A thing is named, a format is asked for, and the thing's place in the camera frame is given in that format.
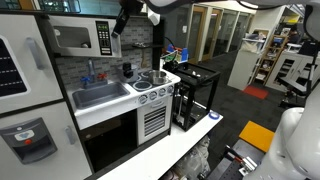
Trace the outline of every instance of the blue object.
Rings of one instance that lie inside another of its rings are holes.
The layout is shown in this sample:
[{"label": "blue object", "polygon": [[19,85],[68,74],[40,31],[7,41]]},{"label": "blue object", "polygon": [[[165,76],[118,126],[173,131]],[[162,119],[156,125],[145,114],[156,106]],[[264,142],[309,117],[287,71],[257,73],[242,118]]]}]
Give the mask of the blue object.
[{"label": "blue object", "polygon": [[174,51],[172,44],[168,45],[167,51],[169,51],[169,52],[173,52]]},{"label": "blue object", "polygon": [[186,62],[188,61],[188,49],[183,48],[181,52],[181,62]]},{"label": "blue object", "polygon": [[209,113],[209,117],[210,117],[211,119],[213,119],[213,120],[218,120],[218,119],[220,118],[220,114],[212,111],[212,112]]},{"label": "blue object", "polygon": [[274,42],[274,43],[279,43],[279,44],[281,44],[282,41],[283,41],[282,38],[274,38],[274,39],[273,39],[273,42]]},{"label": "blue object", "polygon": [[88,84],[88,82],[90,82],[90,78],[89,78],[89,77],[82,77],[82,78],[80,79],[80,81],[83,82],[84,85],[86,85],[86,84]]}]

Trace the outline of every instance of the toy kitchen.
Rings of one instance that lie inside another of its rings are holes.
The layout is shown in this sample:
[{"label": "toy kitchen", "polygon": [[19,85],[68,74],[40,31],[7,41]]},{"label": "toy kitchen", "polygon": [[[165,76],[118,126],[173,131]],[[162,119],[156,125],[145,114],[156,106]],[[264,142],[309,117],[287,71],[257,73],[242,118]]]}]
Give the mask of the toy kitchen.
[{"label": "toy kitchen", "polygon": [[[152,42],[153,25],[137,21],[127,31],[146,26],[138,36]],[[112,37],[115,18],[19,13],[0,24],[3,179],[85,179],[170,135],[181,79],[157,70],[151,50],[123,50],[131,32]]]}]

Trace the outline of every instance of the orange floor mat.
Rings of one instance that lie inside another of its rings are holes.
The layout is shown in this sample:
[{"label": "orange floor mat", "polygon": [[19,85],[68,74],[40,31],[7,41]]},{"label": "orange floor mat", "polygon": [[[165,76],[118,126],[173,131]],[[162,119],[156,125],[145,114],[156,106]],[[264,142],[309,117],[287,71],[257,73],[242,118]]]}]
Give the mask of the orange floor mat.
[{"label": "orange floor mat", "polygon": [[247,86],[246,89],[243,90],[243,92],[246,94],[250,94],[251,96],[255,96],[259,99],[265,99],[269,94],[268,91],[253,86]]},{"label": "orange floor mat", "polygon": [[242,140],[263,152],[267,152],[269,150],[273,136],[274,132],[252,121],[247,123],[239,135]]}]

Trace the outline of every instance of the small pot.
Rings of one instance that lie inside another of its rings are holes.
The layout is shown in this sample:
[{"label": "small pot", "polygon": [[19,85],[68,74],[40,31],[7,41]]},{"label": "small pot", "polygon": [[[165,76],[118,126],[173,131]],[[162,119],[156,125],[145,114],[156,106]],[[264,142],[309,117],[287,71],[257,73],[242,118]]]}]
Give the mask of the small pot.
[{"label": "small pot", "polygon": [[167,73],[163,71],[152,70],[149,73],[149,82],[154,85],[162,85],[168,82]]}]

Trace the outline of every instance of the sink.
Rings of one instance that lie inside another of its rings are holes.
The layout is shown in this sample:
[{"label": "sink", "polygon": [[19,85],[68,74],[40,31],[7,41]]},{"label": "sink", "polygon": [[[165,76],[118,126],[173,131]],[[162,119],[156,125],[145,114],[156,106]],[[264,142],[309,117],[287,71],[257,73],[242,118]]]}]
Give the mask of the sink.
[{"label": "sink", "polygon": [[72,94],[72,97],[77,109],[85,109],[118,99],[123,96],[127,96],[129,94],[129,91],[120,83],[111,83],[76,91]]}]

